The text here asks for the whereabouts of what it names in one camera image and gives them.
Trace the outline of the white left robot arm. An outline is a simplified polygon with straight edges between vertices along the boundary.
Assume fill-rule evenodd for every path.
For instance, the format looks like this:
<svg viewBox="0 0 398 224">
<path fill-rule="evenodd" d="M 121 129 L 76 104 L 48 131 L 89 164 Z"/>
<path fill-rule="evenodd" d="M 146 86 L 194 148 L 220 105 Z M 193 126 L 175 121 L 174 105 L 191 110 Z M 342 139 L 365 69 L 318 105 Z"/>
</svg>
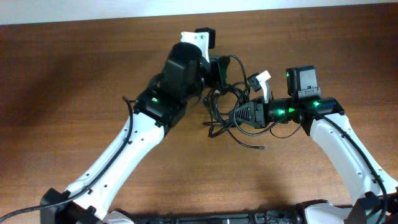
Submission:
<svg viewBox="0 0 398 224">
<path fill-rule="evenodd" d="M 62 193 L 49 189 L 41 199 L 41 223 L 131 223 L 109 208 L 138 163 L 184 116 L 190 99 L 226 82 L 228 56 L 206 59 L 193 44 L 175 44 L 162 71 L 128 103 L 129 117 L 96 162 Z"/>
</svg>

